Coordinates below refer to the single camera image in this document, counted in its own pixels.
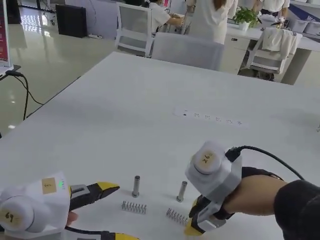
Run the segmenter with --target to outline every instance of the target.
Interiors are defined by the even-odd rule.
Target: white chair
[[[170,63],[218,71],[224,45],[188,35],[158,32],[152,58]]]
[[[287,59],[282,59],[279,52],[262,50],[264,34],[264,32],[261,34],[252,49],[248,49],[249,56],[245,63],[245,68],[268,74],[281,74]]]
[[[115,46],[144,52],[146,57],[154,38],[151,29],[151,9],[117,2],[118,30]]]

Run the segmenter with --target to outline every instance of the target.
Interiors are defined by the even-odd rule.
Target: power strip
[[[244,128],[248,127],[248,125],[245,122],[239,119],[230,119],[222,116],[212,115],[209,113],[206,113],[206,114],[200,113],[200,112],[188,110],[185,108],[176,107],[173,111],[173,114],[178,117],[183,117],[187,119],[198,119],[202,121],[209,121],[217,124],[225,124],[225,125],[234,126],[234,127],[244,127]]]
[[[91,39],[104,39],[103,36],[101,36],[101,35],[94,35],[94,34],[89,34],[88,37],[91,38]]]

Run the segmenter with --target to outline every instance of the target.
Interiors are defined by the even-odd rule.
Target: hand
[[[66,221],[66,225],[69,226],[72,224],[72,222],[76,221],[78,219],[78,214],[70,211],[68,215],[68,219]]]
[[[174,19],[180,19],[181,17],[178,14],[172,13],[171,17]]]
[[[245,177],[227,197],[223,207],[230,214],[273,215],[275,197],[286,184],[278,178],[266,175]]]

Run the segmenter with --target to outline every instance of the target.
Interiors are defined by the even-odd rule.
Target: compression spring
[[[147,205],[145,204],[123,201],[121,207],[124,211],[133,212],[136,214],[146,214],[147,212]]]
[[[186,216],[182,216],[181,214],[177,213],[175,210],[169,208],[167,211],[166,211],[166,216],[172,220],[174,220],[175,222],[181,224],[181,225],[184,225],[186,226],[187,223],[188,223],[188,217]]]

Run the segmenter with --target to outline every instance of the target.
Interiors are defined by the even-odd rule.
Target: floor
[[[58,28],[41,11],[21,8],[21,19],[21,25],[9,25],[10,55],[14,64],[22,66],[19,71],[27,77],[30,92],[41,103],[115,50],[113,40],[59,35]],[[15,78],[0,82],[2,136],[22,122],[25,98],[26,91]],[[30,99],[27,114],[39,106]]]
[[[37,8],[37,0],[19,0],[18,3],[23,6]],[[47,0],[40,0],[40,6],[42,9],[47,9]]]

